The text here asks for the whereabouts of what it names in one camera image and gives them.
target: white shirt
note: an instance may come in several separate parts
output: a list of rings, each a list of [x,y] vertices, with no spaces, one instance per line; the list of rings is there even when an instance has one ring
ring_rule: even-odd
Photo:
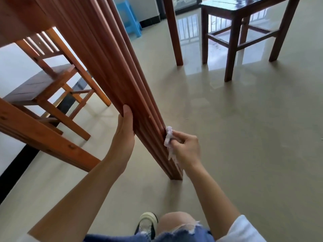
[[[18,242],[40,242],[29,234],[22,236]],[[266,242],[260,233],[255,229],[248,219],[241,215],[230,227],[228,234],[217,242]]]

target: hand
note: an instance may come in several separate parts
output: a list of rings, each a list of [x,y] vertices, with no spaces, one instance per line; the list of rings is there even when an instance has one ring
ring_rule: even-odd
[[[200,145],[197,136],[189,135],[183,132],[173,130],[173,136],[181,140],[183,144],[177,140],[171,140],[174,152],[180,166],[188,172],[201,165]]]
[[[133,116],[128,105],[123,106],[123,117],[119,114],[118,126],[112,139],[110,149],[104,158],[109,162],[119,177],[127,167],[127,163],[135,145],[135,133],[133,132]]]

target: blue plastic stool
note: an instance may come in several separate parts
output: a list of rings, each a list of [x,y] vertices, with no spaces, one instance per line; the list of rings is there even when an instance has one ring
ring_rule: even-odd
[[[139,21],[137,20],[128,0],[124,0],[123,2],[117,4],[116,6],[117,6],[119,13],[120,13],[120,11],[125,11],[128,19],[129,19],[129,21],[123,22],[123,25],[126,28],[126,32],[128,34],[135,32],[137,37],[141,37],[141,31],[140,31],[140,30],[142,30],[141,25],[140,25]]]

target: knee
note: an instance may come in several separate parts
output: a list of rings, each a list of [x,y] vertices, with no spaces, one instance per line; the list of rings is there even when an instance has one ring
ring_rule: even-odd
[[[156,235],[162,232],[172,231],[174,228],[183,224],[196,224],[195,219],[186,212],[170,212],[163,215],[158,223]]]

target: left hand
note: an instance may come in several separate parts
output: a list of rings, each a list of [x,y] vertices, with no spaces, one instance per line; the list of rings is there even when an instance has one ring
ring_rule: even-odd
[[[118,126],[112,139],[110,149],[104,158],[120,176],[127,167],[133,147],[135,133],[133,132],[133,116],[128,105],[123,106],[123,117],[119,114]]]

